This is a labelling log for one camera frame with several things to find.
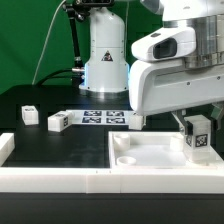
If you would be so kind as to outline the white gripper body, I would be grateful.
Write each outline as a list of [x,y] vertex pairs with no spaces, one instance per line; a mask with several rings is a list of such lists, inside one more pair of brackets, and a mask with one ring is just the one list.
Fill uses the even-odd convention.
[[134,42],[129,100],[139,115],[153,115],[224,101],[224,64],[186,69],[196,49],[190,27],[161,28]]

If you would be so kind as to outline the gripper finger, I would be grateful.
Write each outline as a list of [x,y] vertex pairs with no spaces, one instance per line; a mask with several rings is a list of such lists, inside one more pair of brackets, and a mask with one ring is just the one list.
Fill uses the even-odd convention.
[[224,102],[214,103],[211,117],[215,120],[217,130],[221,129],[221,120],[223,116],[224,116]]
[[179,132],[185,136],[186,135],[186,128],[187,128],[187,123],[184,120],[184,117],[182,115],[182,111],[181,110],[177,110],[177,111],[173,111],[172,112],[173,117],[175,118],[175,120],[178,122],[179,124]]

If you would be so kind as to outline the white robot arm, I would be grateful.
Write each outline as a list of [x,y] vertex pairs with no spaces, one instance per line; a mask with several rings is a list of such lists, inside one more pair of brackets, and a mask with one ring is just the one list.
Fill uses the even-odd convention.
[[105,8],[91,11],[91,56],[81,88],[104,96],[129,89],[130,106],[140,116],[213,104],[215,127],[224,117],[224,0],[140,0],[162,17],[163,27],[131,46],[136,61],[124,60],[124,30]]

